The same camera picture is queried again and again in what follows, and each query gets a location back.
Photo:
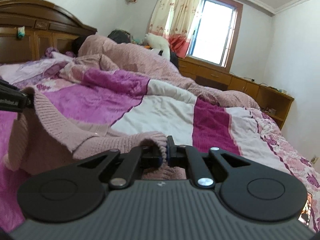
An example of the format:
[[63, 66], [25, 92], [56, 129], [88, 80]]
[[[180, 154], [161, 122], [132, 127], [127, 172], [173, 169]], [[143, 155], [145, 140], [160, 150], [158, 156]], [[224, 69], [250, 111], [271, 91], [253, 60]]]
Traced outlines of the light wooden side cabinet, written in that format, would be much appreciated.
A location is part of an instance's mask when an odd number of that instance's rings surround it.
[[276, 89], [248, 81], [229, 74], [213, 64], [186, 57], [178, 59], [180, 73], [196, 81], [199, 85], [219, 90], [237, 90], [251, 96], [261, 110], [271, 117], [279, 128], [285, 124], [291, 105], [294, 101], [289, 95]]

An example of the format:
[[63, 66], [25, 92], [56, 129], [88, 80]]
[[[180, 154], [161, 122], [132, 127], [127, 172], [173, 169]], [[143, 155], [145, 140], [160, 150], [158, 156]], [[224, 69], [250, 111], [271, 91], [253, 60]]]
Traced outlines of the floral cream curtain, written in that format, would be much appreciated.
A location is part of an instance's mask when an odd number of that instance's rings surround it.
[[178, 57], [187, 54], [193, 20], [200, 14], [202, 0], [158, 0], [153, 10], [148, 32], [165, 38]]

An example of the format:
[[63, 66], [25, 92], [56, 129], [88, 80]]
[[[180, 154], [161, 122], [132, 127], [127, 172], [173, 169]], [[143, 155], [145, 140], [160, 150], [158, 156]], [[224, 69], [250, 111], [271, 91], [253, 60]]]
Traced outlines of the white plush toy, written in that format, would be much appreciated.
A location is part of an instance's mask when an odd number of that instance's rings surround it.
[[171, 56], [169, 42], [164, 37], [147, 33], [144, 37], [144, 44], [150, 46], [151, 50], [157, 55], [170, 60]]

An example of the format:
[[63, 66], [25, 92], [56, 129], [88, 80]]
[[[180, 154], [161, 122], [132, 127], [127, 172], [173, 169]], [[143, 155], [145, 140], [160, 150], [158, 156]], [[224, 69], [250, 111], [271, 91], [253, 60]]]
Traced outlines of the pink knit cardigan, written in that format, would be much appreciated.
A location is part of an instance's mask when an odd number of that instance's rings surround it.
[[161, 132], [134, 135], [117, 132], [107, 124], [90, 124], [63, 116], [50, 100], [31, 87], [23, 90], [34, 98], [13, 121], [4, 165], [31, 175], [53, 170], [110, 149], [121, 153], [136, 146], [154, 146], [162, 158], [167, 137]]

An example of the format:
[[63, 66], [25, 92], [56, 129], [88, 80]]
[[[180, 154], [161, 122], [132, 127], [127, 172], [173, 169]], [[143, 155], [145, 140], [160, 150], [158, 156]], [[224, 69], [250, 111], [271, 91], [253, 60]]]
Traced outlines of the patchwork magenta white bedspread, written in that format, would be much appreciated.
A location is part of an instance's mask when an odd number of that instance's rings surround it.
[[[102, 56], [76, 57], [56, 75], [18, 87], [44, 94], [66, 118], [107, 124], [134, 135], [161, 132], [200, 152], [219, 147], [297, 177], [312, 195], [310, 228], [319, 231], [319, 174], [283, 137], [278, 125], [260, 109], [221, 107], [191, 92], [144, 74], [111, 69]], [[18, 113], [1, 112], [1, 228], [11, 231], [24, 218], [17, 189], [31, 174], [3, 163]]]

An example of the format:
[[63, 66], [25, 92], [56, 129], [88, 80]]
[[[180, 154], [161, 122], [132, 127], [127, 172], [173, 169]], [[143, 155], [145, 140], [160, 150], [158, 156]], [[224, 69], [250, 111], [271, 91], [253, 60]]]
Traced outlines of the window with wooden frame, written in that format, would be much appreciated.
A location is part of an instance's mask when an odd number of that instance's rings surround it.
[[243, 4], [235, 0], [201, 0], [193, 20], [187, 57], [229, 72], [238, 41]]

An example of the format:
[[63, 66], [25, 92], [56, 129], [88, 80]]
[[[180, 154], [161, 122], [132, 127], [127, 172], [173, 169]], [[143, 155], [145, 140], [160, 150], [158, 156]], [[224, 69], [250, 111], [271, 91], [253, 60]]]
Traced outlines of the small green white bottle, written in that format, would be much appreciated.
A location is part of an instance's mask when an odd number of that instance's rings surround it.
[[25, 37], [25, 26], [17, 28], [17, 39], [21, 40]]

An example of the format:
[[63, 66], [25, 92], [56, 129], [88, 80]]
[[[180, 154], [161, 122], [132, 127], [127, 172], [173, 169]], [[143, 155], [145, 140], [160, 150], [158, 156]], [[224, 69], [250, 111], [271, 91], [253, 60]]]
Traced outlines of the lilac floral pillow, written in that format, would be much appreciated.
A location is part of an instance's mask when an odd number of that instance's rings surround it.
[[1, 80], [5, 80], [17, 87], [25, 86], [56, 75], [74, 58], [75, 54], [71, 51], [63, 54], [56, 48], [49, 47], [40, 60], [1, 64]]

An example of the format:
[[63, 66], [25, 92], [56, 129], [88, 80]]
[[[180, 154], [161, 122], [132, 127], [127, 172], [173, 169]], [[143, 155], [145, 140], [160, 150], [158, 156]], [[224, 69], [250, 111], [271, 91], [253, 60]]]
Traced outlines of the dark wooden headboard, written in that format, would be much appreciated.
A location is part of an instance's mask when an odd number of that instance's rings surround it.
[[[17, 39], [17, 28], [25, 26], [25, 37]], [[1, 0], [1, 63], [39, 60], [46, 49], [70, 51], [78, 37], [96, 34], [73, 14], [45, 0]]]

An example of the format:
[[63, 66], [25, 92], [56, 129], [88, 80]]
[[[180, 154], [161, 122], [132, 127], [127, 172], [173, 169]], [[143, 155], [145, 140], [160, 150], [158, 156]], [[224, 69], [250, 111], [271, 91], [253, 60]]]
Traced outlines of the dusty pink quilt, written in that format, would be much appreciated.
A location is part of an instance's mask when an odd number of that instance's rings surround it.
[[247, 107], [259, 109], [258, 103], [243, 92], [221, 91], [197, 84], [193, 79], [184, 77], [178, 68], [166, 58], [146, 48], [132, 44], [117, 44], [113, 40], [100, 36], [88, 36], [79, 49], [78, 56], [102, 56], [108, 63], [101, 63], [103, 70], [111, 69], [113, 62], [119, 69], [144, 74], [151, 79], [162, 80], [185, 89], [195, 96], [221, 107]]

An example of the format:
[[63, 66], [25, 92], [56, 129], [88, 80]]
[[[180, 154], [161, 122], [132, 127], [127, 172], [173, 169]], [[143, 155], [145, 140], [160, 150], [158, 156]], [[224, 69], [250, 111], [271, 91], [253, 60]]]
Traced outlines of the dark bag behind quilt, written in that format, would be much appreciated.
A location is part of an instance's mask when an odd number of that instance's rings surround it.
[[117, 44], [131, 43], [131, 34], [124, 30], [113, 30], [107, 37]]

